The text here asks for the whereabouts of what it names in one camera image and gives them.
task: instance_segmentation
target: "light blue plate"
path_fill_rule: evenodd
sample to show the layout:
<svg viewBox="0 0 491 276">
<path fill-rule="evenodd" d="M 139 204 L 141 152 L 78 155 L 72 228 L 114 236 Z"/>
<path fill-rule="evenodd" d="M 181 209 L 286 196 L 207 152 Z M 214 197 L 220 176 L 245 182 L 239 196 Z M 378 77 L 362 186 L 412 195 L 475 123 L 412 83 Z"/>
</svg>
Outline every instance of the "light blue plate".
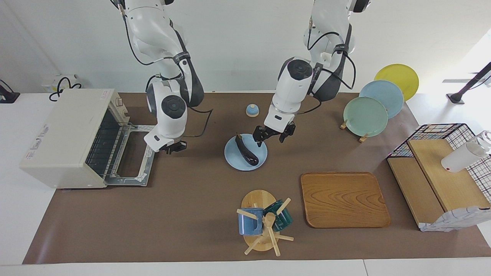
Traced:
<svg viewBox="0 0 491 276">
<path fill-rule="evenodd" d="M 264 164 L 264 161 L 266 161 L 266 157 L 268 156 L 268 148 L 266 147 L 266 144 L 263 142 L 261 147 L 258 147 L 256 141 L 254 141 L 254 138 L 252 137 L 252 134 L 242 134 L 242 141 L 244 141 L 244 145 L 255 156 L 257 156 L 257 159 L 259 159 L 259 164 L 256 166 L 251 166 L 245 161 L 241 152 L 239 151 L 239 148 L 237 147 L 235 136 L 230 138 L 225 145 L 225 159 L 232 167 L 238 170 L 249 171 L 259 168 L 262 164 Z"/>
<path fill-rule="evenodd" d="M 383 104 L 390 118 L 399 114 L 404 104 L 404 95 L 400 88 L 389 81 L 373 81 L 360 91 L 360 97 L 369 97 Z"/>
<path fill-rule="evenodd" d="M 343 117 L 348 129 L 358 136 L 373 137 L 386 127 L 389 116 L 379 101 L 358 97 L 352 99 L 344 108 Z"/>
</svg>

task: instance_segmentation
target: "white wall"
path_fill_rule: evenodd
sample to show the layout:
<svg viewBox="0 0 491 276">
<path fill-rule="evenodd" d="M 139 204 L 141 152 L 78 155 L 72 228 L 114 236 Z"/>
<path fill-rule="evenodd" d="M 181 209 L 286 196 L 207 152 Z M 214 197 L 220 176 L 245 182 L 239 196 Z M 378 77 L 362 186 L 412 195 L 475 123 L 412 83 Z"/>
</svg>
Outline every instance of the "white wall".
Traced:
<svg viewBox="0 0 491 276">
<path fill-rule="evenodd" d="M 18 28 L 1 16 L 0 77 L 14 89 L 40 91 L 42 75 L 58 69 L 78 74 L 88 87 L 142 91 L 155 72 L 133 59 L 121 17 L 109 0 L 0 3 L 40 48 L 33 51 L 23 43 Z M 267 90 L 275 88 L 285 59 L 309 57 L 302 35 L 311 5 L 312 0 L 176 0 L 168 9 L 185 29 L 205 90 Z M 355 90 L 391 63 L 413 67 L 421 91 L 440 82 L 491 28 L 490 10 L 489 0 L 374 0 L 351 18 L 357 41 Z M 46 66 L 46 60 L 54 65 Z"/>
</svg>

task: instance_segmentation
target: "black cable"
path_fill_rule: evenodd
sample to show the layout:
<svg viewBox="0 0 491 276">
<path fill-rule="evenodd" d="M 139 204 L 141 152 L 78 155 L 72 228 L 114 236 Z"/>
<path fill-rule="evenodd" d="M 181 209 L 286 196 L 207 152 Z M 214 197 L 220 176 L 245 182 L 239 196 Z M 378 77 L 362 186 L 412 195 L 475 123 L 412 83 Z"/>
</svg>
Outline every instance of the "black cable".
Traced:
<svg viewBox="0 0 491 276">
<path fill-rule="evenodd" d="M 119 9 L 119 8 L 118 8 L 118 5 L 116 5 L 116 3 L 114 3 L 112 0 L 109 0 L 109 1 L 110 1 L 110 2 L 111 2 L 111 3 L 112 3 L 112 4 L 113 4 L 113 5 L 114 5 L 114 6 L 115 6 L 117 9 Z"/>
<path fill-rule="evenodd" d="M 166 78 L 166 77 L 162 77 L 162 76 L 158 77 L 158 75 L 153 75 L 153 76 L 151 76 L 151 77 L 148 79 L 148 81 L 147 81 L 147 86 L 145 87 L 145 92 L 148 90 L 148 87 L 150 86 L 150 82 L 151 82 L 151 81 L 152 81 L 154 78 L 159 78 L 159 79 L 161 79 L 161 80 L 163 80 L 163 81 L 171 81 L 171 80 L 175 80 L 175 79 L 180 78 L 180 77 L 181 77 L 181 75 L 177 75 L 177 76 L 175 76 L 174 78 L 170 78 L 170 79 L 168 79 L 168 78 Z"/>
<path fill-rule="evenodd" d="M 339 36 L 339 33 L 335 32 L 335 31 L 330 31 L 330 32 L 326 32 L 325 34 L 321 35 L 321 37 L 319 37 L 315 42 L 314 44 L 312 44 L 312 46 L 309 46 L 310 45 L 310 34 L 311 34 L 312 30 L 309 30 L 309 33 L 308 33 L 308 40 L 307 40 L 307 50 L 312 50 L 312 48 L 314 48 L 314 46 L 317 44 L 317 42 L 319 42 L 323 37 L 325 37 L 326 35 L 330 35 L 330 34 L 335 34 L 337 36 Z"/>
<path fill-rule="evenodd" d="M 298 115 L 300 115 L 300 114 L 307 114 L 307 113 L 312 112 L 312 111 L 314 111 L 314 110 L 318 109 L 319 107 L 321 107 L 321 105 L 322 105 L 321 100 L 319 100 L 319 99 L 317 99 L 317 98 L 315 98 L 315 99 L 319 101 L 318 106 L 316 106 L 316 107 L 314 107 L 314 108 L 312 108 L 312 109 L 309 109 L 309 110 L 307 110 L 307 111 L 302 111 L 302 112 L 299 112 L 299 113 L 297 113 L 297 114 L 298 114 Z"/>
<path fill-rule="evenodd" d="M 474 86 L 473 88 L 469 88 L 469 90 L 472 90 L 474 88 L 478 88 L 480 87 L 481 85 L 483 85 L 485 82 L 487 82 L 489 79 L 491 78 L 491 76 L 489 76 L 487 79 L 485 79 L 482 83 L 480 83 L 478 86 Z"/>
<path fill-rule="evenodd" d="M 148 65 L 152 65 L 155 63 L 155 61 L 152 61 L 152 62 L 149 62 L 149 63 L 144 63 L 142 62 L 140 59 L 138 59 L 138 57 L 136 56 L 135 54 L 135 51 L 133 50 L 133 46 L 131 45 L 131 40 L 130 40 L 130 33 L 128 31 L 128 23 L 126 23 L 126 18 L 123 16 L 123 21 L 124 21 L 124 26 L 125 26 L 125 30 L 126 30 L 126 37 L 128 38 L 128 44 L 130 45 L 130 49 L 131 49 L 131 52 L 133 53 L 133 56 L 136 58 L 136 60 L 141 64 L 141 65 L 145 65 L 145 66 L 148 66 Z M 166 56 L 166 57 L 163 57 L 163 59 L 171 59 L 172 57 L 171 56 Z"/>
<path fill-rule="evenodd" d="M 201 137 L 203 136 L 203 134 L 205 134 L 205 131 L 206 131 L 206 127 L 208 126 L 208 121 L 210 121 L 210 117 L 212 115 L 212 112 L 213 112 L 213 109 L 210 109 L 208 111 L 200 111 L 200 110 L 196 110 L 190 106 L 188 106 L 192 111 L 196 112 L 196 113 L 200 113 L 200 114 L 206 114 L 208 113 L 208 118 L 206 118 L 206 122 L 205 122 L 205 127 L 203 128 L 203 131 L 201 132 L 200 135 L 186 135 L 184 137 Z"/>
<path fill-rule="evenodd" d="M 60 98 L 61 94 L 63 93 L 63 89 L 60 90 L 60 85 L 61 85 L 61 83 L 64 80 L 67 80 L 68 81 L 68 87 L 70 89 L 75 88 L 77 85 L 79 86 L 78 88 L 82 88 L 82 84 L 81 83 L 76 83 L 76 84 L 72 85 L 72 83 L 70 82 L 70 79 L 69 78 L 63 77 L 63 78 L 61 78 L 61 80 L 58 82 L 58 85 L 56 86 L 56 92 L 53 92 L 53 93 L 50 94 L 50 101 L 52 101 L 52 102 L 57 102 L 58 101 L 58 99 Z M 52 97 L 55 96 L 55 95 L 58 96 L 58 99 L 53 100 Z"/>
<path fill-rule="evenodd" d="M 326 71 L 328 73 L 331 73 L 331 75 L 333 75 L 335 78 L 337 78 L 339 81 L 341 81 L 349 90 L 352 90 L 353 87 L 355 86 L 355 81 L 356 81 L 356 66 L 355 66 L 355 63 L 353 62 L 353 60 L 348 56 L 348 54 L 344 53 L 343 52 L 343 55 L 351 62 L 351 64 L 353 65 L 353 83 L 351 84 L 351 86 L 349 86 L 346 82 L 344 82 L 344 80 L 342 80 L 337 74 L 335 74 L 334 72 L 328 70 L 328 69 L 325 69 L 325 68 L 321 68 L 322 71 Z"/>
<path fill-rule="evenodd" d="M 10 91 L 12 91 L 12 93 L 14 93 L 14 90 L 6 82 L 4 82 L 3 80 L 0 80 L 0 82 L 4 83 L 8 87 L 8 89 L 10 89 Z"/>
</svg>

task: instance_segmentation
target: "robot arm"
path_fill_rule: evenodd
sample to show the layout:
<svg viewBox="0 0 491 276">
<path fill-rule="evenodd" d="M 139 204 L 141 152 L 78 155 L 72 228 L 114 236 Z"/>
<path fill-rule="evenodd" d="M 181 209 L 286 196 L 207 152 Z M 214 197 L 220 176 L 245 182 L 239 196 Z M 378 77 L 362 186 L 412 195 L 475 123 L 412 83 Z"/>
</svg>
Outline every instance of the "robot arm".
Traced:
<svg viewBox="0 0 491 276">
<path fill-rule="evenodd" d="M 173 0 L 118 0 L 123 19 L 133 33 L 133 45 L 153 58 L 163 81 L 149 85 L 147 103 L 157 117 L 157 125 L 145 136 L 156 152 L 168 154 L 186 148 L 181 141 L 187 122 L 187 107 L 198 106 L 203 86 L 191 62 L 191 55 L 181 34 L 165 12 Z"/>
<path fill-rule="evenodd" d="M 265 126 L 257 126 L 253 134 L 259 146 L 274 135 L 280 135 L 281 143 L 293 135 L 293 119 L 307 95 L 320 102 L 337 95 L 348 52 L 354 49 L 348 18 L 351 12 L 364 11 L 369 3 L 370 0 L 315 0 L 304 35 L 311 60 L 293 57 L 283 64 Z M 303 70 L 310 72 L 309 76 L 297 79 Z"/>
</svg>

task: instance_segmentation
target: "blue mug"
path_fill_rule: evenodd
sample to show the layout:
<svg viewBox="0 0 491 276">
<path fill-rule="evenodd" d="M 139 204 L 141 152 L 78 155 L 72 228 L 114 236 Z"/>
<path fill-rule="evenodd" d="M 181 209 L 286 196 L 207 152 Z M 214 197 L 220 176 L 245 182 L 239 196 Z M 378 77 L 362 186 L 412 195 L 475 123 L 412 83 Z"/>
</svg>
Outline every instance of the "blue mug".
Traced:
<svg viewBox="0 0 491 276">
<path fill-rule="evenodd" d="M 258 219 L 251 219 L 239 215 L 239 233 L 243 236 L 257 236 L 263 233 L 263 208 L 242 208 L 243 211 L 255 215 Z"/>
</svg>

